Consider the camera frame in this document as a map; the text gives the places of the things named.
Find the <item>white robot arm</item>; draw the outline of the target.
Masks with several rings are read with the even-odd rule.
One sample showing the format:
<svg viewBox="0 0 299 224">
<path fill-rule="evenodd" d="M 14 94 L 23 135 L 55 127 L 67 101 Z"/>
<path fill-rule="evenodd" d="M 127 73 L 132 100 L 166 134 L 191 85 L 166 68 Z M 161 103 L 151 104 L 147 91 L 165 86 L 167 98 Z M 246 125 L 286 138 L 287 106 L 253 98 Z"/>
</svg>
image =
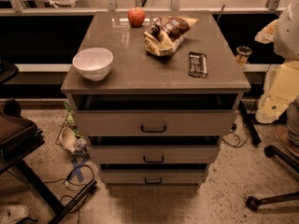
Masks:
<svg viewBox="0 0 299 224">
<path fill-rule="evenodd" d="M 278 68 L 266 72 L 263 95 L 255 118 L 272 123 L 299 95 L 299 0 L 292 0 L 279 18 L 270 22 L 256 36 L 260 43 L 274 44 L 274 52 L 285 59 Z"/>
</svg>

